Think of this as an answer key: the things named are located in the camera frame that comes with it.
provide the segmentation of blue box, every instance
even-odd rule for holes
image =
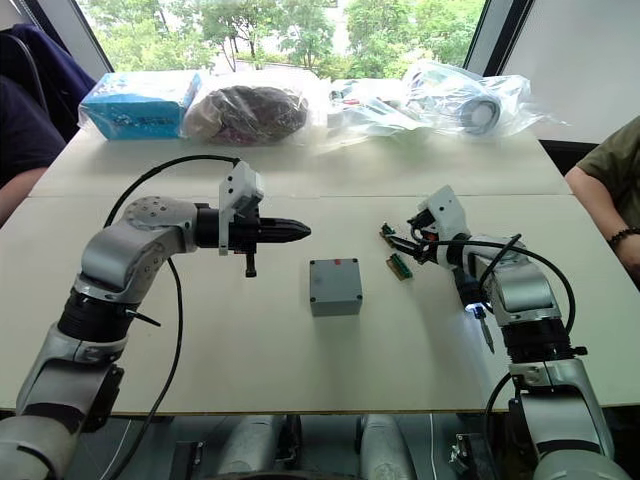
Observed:
[[[80,103],[80,125],[110,140],[179,137],[200,84],[193,70],[107,73]]]

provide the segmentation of dark blue shirt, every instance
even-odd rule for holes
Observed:
[[[40,105],[0,75],[0,188],[20,173],[48,167],[64,147]]]

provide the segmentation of black cable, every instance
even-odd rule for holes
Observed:
[[[166,168],[172,167],[174,165],[178,165],[180,163],[190,162],[192,160],[220,160],[223,162],[232,163],[234,166],[237,165],[238,162],[240,161],[239,158],[225,157],[221,155],[201,154],[201,155],[189,155],[186,157],[175,158],[161,165],[158,165],[157,167],[154,167],[148,172],[142,174],[135,182],[133,182],[129,186],[129,188],[127,188],[122,193],[122,195],[120,195],[120,197],[118,197],[118,200],[111,208],[111,211],[109,212],[109,216],[107,217],[107,220],[104,223],[104,228],[107,228],[113,223],[113,220],[115,219],[116,214],[118,213],[118,210],[120,209],[120,207],[122,207],[122,205],[127,200],[127,198],[129,198],[129,196],[133,193],[133,191],[136,188],[138,188],[142,183],[146,182],[151,177],[157,175],[158,173],[162,172]],[[167,264],[169,265],[169,268],[171,269],[171,273],[173,274],[173,278],[176,284],[176,293],[178,296],[178,337],[176,340],[176,349],[173,355],[173,362],[171,363],[171,369],[164,383],[164,386],[162,387],[162,390],[160,391],[160,394],[158,395],[155,403],[151,407],[151,410],[147,414],[144,420],[144,423],[142,424],[142,428],[138,432],[138,435],[136,436],[135,440],[133,441],[131,448],[127,452],[127,455],[118,464],[118,467],[115,469],[115,471],[109,476],[108,480],[116,480],[131,462],[131,459],[133,458],[136,451],[138,450],[138,447],[142,443],[142,439],[144,438],[144,434],[146,433],[147,429],[149,428],[149,425],[151,424],[151,420],[155,416],[156,412],[158,411],[158,407],[162,403],[162,400],[164,399],[165,395],[167,394],[167,391],[169,390],[169,387],[171,386],[171,382],[173,381],[173,377],[176,373],[176,369],[178,368],[178,362],[180,360],[180,351],[182,350],[182,333],[184,330],[182,283],[180,282],[180,276],[178,275],[178,270],[176,269],[176,266],[173,263],[173,260],[171,258],[167,259]]]
[[[116,200],[116,203],[111,208],[111,211],[109,212],[109,216],[107,217],[107,221],[104,222],[104,228],[107,228],[109,225],[111,225],[113,223],[113,220],[116,218],[116,214],[118,213],[118,210],[120,210],[120,207],[122,207],[122,204],[129,197],[129,195],[131,195],[133,193],[133,191],[136,188],[138,188],[142,183],[146,182],[151,177],[157,175],[158,173],[163,171],[165,168],[169,168],[169,167],[172,167],[174,165],[178,165],[179,163],[190,162],[192,160],[220,160],[222,162],[232,163],[234,166],[237,165],[238,162],[240,161],[239,158],[224,157],[222,155],[200,154],[200,155],[188,155],[186,157],[179,157],[179,158],[175,158],[173,160],[170,160],[168,162],[165,162],[163,164],[160,164],[157,167],[152,168],[148,172],[143,173],[140,176],[140,178],[138,178],[135,182],[133,182],[131,185],[129,185],[129,188],[127,188],[122,193],[122,195],[120,195],[118,200]]]
[[[428,247],[429,246],[437,247],[440,245],[443,245],[443,246],[444,245],[457,245],[457,246],[473,245],[476,247],[493,247],[493,248],[500,248],[500,249],[505,248],[505,245],[502,243],[482,242],[478,240],[438,240],[435,242],[428,242],[425,245]],[[521,253],[523,255],[526,255],[527,257],[537,260],[538,262],[547,266],[560,279],[560,281],[562,282],[562,285],[564,286],[564,289],[567,292],[567,300],[569,302],[569,314],[567,315],[567,324],[565,325],[565,328],[567,330],[567,333],[571,333],[571,330],[573,329],[573,324],[576,318],[576,297],[573,293],[573,288],[571,288],[571,284],[569,283],[569,280],[564,275],[564,273],[562,273],[562,271],[558,267],[556,267],[555,264],[553,264],[553,262],[551,262],[550,260],[547,260],[542,255],[534,253],[530,250],[516,247],[515,245],[510,246],[508,250]]]
[[[138,320],[142,320],[143,322],[147,322],[147,323],[153,325],[154,327],[161,327],[162,326],[162,324],[160,322],[155,321],[151,317],[147,317],[144,313],[132,312],[131,316],[134,317],[134,318],[137,318]]]
[[[506,243],[505,246],[500,249],[500,251],[491,261],[487,269],[484,272],[482,272],[482,275],[480,276],[480,280],[478,280],[478,288],[481,291],[482,291],[482,287],[484,286],[484,282],[487,281],[487,278],[489,278],[489,275],[491,274],[491,272],[493,272],[493,269],[496,268],[496,265],[498,264],[498,262],[500,262],[500,260],[502,260],[502,257],[506,255],[509,249],[511,249],[511,247],[513,247],[516,244],[516,242],[520,240],[520,237],[522,237],[522,234],[520,233],[518,233],[517,235],[514,235],[511,238],[511,240],[509,240],[509,242]]]
[[[182,284],[180,283],[180,276],[178,275],[178,270],[176,269],[176,266],[174,265],[173,260],[171,258],[169,258],[169,259],[167,259],[167,263],[169,264],[169,268],[171,269],[171,273],[173,273],[173,278],[176,281],[176,292],[177,292],[177,295],[178,295],[178,338],[176,340],[176,349],[175,349],[175,353],[173,354],[173,362],[171,363],[171,370],[169,371],[169,376],[167,377],[166,381],[164,382],[164,386],[162,387],[162,390],[160,391],[160,394],[158,395],[158,398],[156,399],[155,403],[153,404],[153,407],[151,407],[151,410],[149,411],[149,414],[144,419],[144,423],[142,424],[142,428],[140,428],[140,430],[138,431],[138,435],[136,436],[135,440],[133,441],[133,444],[131,445],[131,447],[129,448],[129,451],[127,452],[127,455],[120,461],[120,463],[118,464],[118,467],[109,476],[108,480],[116,480],[120,476],[120,474],[122,474],[122,472],[125,470],[125,468],[127,468],[129,463],[131,462],[131,459],[133,458],[133,456],[135,455],[136,451],[138,450],[138,447],[142,443],[142,439],[143,439],[144,434],[146,433],[147,429],[149,428],[149,425],[151,424],[151,420],[153,420],[153,417],[155,416],[156,412],[158,411],[158,407],[160,406],[160,403],[162,403],[162,400],[164,400],[164,396],[167,394],[167,391],[169,390],[169,387],[171,386],[171,382],[173,381],[173,377],[174,377],[174,375],[176,373],[176,369],[178,368],[178,362],[180,360],[180,352],[182,350],[182,333],[183,333],[183,330],[184,330],[184,311],[183,311],[183,305],[182,305]]]
[[[487,452],[489,453],[489,463],[491,464],[491,470],[493,470],[493,475],[496,477],[497,480],[500,479],[500,471],[498,470],[498,466],[496,465],[495,458],[493,457],[493,448],[491,446],[491,432],[489,431],[489,428],[491,426],[490,421],[491,421],[491,413],[493,411],[493,405],[496,403],[496,400],[498,399],[498,395],[500,395],[500,392],[505,387],[505,385],[509,383],[510,379],[511,379],[511,374],[507,373],[505,374],[504,377],[500,379],[498,384],[494,387],[493,391],[491,392],[491,395],[489,396],[489,400],[487,401],[487,406],[484,409],[484,417],[482,422],[482,434],[484,436],[484,443],[485,443],[485,446],[487,447]]]

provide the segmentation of gray electrical box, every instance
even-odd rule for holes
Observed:
[[[309,301],[314,317],[360,312],[362,283],[357,258],[311,260],[309,272]]]

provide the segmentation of olive shirt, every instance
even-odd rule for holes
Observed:
[[[629,227],[640,227],[640,117],[607,138],[577,166],[607,187]]]

